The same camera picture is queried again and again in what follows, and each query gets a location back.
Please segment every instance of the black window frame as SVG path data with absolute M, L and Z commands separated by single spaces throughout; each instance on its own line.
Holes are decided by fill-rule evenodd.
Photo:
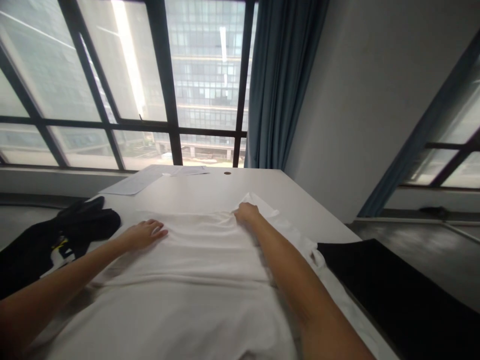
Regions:
M 90 37 L 87 25 L 85 23 L 77 0 L 58 0 L 58 4 L 67 24 L 68 31 L 73 41 L 77 56 L 80 60 L 80 64 L 85 74 L 101 121 L 93 122 L 67 119 L 50 119 L 42 117 L 35 105 L 33 98 L 29 94 L 29 91 L 24 86 L 20 76 L 18 75 L 14 64 L 10 61 L 5 50 L 0 45 L 0 69 L 3 71 L 5 77 L 12 86 L 14 92 L 18 96 L 18 99 L 20 100 L 21 104 L 23 105 L 29 116 L 19 117 L 0 115 L 0 123 L 35 126 L 40 135 L 42 136 L 43 140 L 45 141 L 51 154 L 58 163 L 58 166 L 9 163 L 7 161 L 7 158 L 0 151 L 0 167 L 136 173 L 136 170 L 125 169 L 123 158 L 120 153 L 120 148 L 113 134 L 113 130 L 167 133 L 170 138 L 170 147 L 174 165 L 183 165 L 180 135 L 185 134 L 231 137 L 234 138 L 233 167 L 237 168 L 239 166 L 241 141 L 242 138 L 247 137 L 247 132 L 242 131 L 242 122 L 244 116 L 244 106 L 247 89 L 247 75 L 249 67 L 250 42 L 252 38 L 254 8 L 255 2 L 257 2 L 258 0 L 224 0 L 245 2 L 245 16 L 243 21 L 243 39 L 240 60 L 240 83 L 235 130 L 205 129 L 179 126 L 172 59 L 170 56 L 170 42 L 167 27 L 165 0 L 129 1 L 141 2 L 144 3 L 146 6 L 156 63 L 158 67 L 158 73 L 160 75 L 160 83 L 163 92 L 167 121 L 145 121 L 141 119 L 127 119 L 120 117 L 114 97 L 110 90 L 109 83 L 102 69 L 102 65 L 97 56 L 97 51 Z M 108 115 L 101 98 L 100 90 L 97 86 L 93 70 L 90 66 L 90 62 L 87 52 L 84 48 L 82 38 L 88 54 L 90 55 L 93 66 L 95 67 L 95 70 L 97 72 L 100 84 L 105 92 L 105 96 L 110 104 L 115 121 L 117 123 L 111 123 L 108 119 Z M 57 140 L 55 139 L 55 136 L 52 135 L 49 129 L 49 127 L 57 126 L 104 130 L 108 138 L 108 142 L 113 152 L 113 156 L 115 158 L 118 169 L 70 166 L 68 159 L 62 151 L 62 148 L 59 146 Z
M 458 90 L 462 84 L 468 79 L 469 73 L 474 64 L 480 57 L 480 30 L 476 33 L 461 58 L 445 80 L 440 90 L 436 94 L 432 103 L 426 110 L 424 117 L 439 117 L 445 111 L 450 102 L 455 99 Z M 429 141 L 422 150 L 455 150 L 457 153 L 443 167 L 443 169 L 435 176 L 435 178 L 427 185 L 402 183 L 400 187 L 411 189 L 433 189 L 433 190 L 451 190 L 463 192 L 480 192 L 480 187 L 458 187 L 458 186 L 442 186 L 445 181 L 457 170 L 457 168 L 469 157 L 471 153 L 480 153 L 480 127 L 463 144 L 433 142 Z

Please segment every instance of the white table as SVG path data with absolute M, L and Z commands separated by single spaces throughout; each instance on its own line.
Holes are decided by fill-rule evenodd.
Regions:
M 135 210 L 157 213 L 211 213 L 230 211 L 246 193 L 255 193 L 277 209 L 314 242 L 361 241 L 327 209 L 280 170 L 209 167 L 209 174 L 163 176 L 133 196 L 101 194 L 104 208 L 123 218 Z M 363 312 L 355 305 L 379 347 L 379 359 L 398 359 Z

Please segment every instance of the black fabric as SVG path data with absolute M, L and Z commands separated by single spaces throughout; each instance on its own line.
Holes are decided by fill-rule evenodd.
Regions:
M 102 209 L 104 198 L 75 203 L 48 221 L 32 225 L 0 252 L 0 299 L 30 285 L 49 271 L 56 247 L 75 259 L 85 255 L 91 242 L 110 238 L 121 224 L 112 209 Z
M 377 240 L 317 248 L 404 359 L 480 359 L 480 314 Z

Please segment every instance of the gray floor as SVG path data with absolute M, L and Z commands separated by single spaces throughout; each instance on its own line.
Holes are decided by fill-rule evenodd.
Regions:
M 362 240 L 375 238 L 452 296 L 480 313 L 480 244 L 439 224 L 355 221 Z M 474 236 L 480 228 L 462 226 Z
M 0 250 L 36 223 L 54 218 L 60 210 L 44 207 L 0 206 Z

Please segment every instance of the right hand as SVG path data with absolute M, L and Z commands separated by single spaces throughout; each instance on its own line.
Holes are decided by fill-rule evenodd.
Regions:
M 235 215 L 236 221 L 244 224 L 249 223 L 255 217 L 260 215 L 259 207 L 252 205 L 249 202 L 242 202 L 238 206 L 238 210 L 233 213 Z
M 115 241 L 121 243 L 128 252 L 141 250 L 169 233 L 168 230 L 162 229 L 163 227 L 164 224 L 157 220 L 141 221 L 137 225 L 130 226 Z

